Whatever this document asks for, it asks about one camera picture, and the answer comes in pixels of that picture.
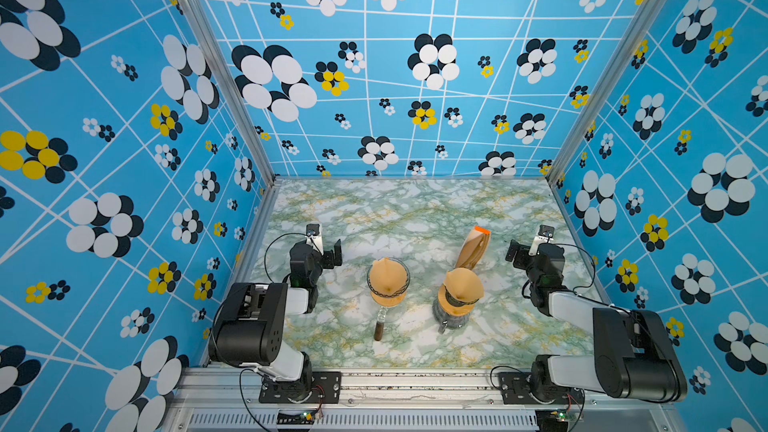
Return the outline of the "wooden ring dripper holder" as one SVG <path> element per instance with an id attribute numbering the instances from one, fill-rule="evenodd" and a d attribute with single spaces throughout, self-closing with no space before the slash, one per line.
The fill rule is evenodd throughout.
<path id="1" fill-rule="evenodd" d="M 477 301 L 464 302 L 453 297 L 445 288 L 441 288 L 437 296 L 437 304 L 448 315 L 463 317 L 470 314 Z"/>

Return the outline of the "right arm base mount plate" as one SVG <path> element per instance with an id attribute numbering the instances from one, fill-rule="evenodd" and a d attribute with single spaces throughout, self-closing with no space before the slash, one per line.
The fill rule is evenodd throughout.
<path id="1" fill-rule="evenodd" d="M 574 388 L 541 385 L 529 373 L 502 371 L 496 374 L 495 384 L 505 405 L 582 405 L 585 393 Z"/>

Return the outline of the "glass scoop wooden handle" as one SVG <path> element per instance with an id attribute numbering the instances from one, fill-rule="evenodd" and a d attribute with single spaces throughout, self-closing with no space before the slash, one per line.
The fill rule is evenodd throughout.
<path id="1" fill-rule="evenodd" d="M 374 340 L 381 341 L 384 334 L 384 328 L 386 323 L 387 310 L 382 308 L 378 311 L 376 316 L 375 328 L 374 328 Z"/>

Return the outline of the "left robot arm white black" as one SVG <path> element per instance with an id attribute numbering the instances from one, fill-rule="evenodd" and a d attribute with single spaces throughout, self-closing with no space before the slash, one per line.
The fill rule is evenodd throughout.
<path id="1" fill-rule="evenodd" d="M 324 250 L 308 236 L 291 248 L 284 281 L 235 283 L 214 315 L 210 360 L 260 374 L 262 403 L 318 402 L 320 381 L 309 355 L 284 341 L 285 318 L 311 313 L 322 273 L 342 264 L 340 240 Z"/>

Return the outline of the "grey ribbed glass carafe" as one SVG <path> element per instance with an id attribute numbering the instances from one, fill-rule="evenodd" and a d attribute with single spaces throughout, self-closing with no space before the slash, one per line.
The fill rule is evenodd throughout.
<path id="1" fill-rule="evenodd" d="M 447 330 L 461 329 L 467 325 L 470 315 L 453 315 L 448 313 L 438 302 L 432 305 L 433 316 L 438 323 L 438 333 L 444 334 Z"/>

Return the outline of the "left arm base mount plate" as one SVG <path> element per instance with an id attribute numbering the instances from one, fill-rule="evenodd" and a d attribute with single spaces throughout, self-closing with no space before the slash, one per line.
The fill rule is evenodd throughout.
<path id="1" fill-rule="evenodd" d="M 263 380 L 258 401 L 261 404 L 337 404 L 342 385 L 339 371 L 315 371 L 297 381 Z"/>

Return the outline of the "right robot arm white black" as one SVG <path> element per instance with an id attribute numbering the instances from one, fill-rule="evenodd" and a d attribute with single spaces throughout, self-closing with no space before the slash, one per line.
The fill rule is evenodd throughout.
<path id="1" fill-rule="evenodd" d="M 541 314 L 591 335 L 590 355 L 538 355 L 530 390 L 552 402 L 575 389 L 617 399 L 674 403 L 687 395 L 687 382 L 660 316 L 584 297 L 564 284 L 564 249 L 540 242 L 510 242 L 505 260 L 527 277 L 523 296 Z"/>

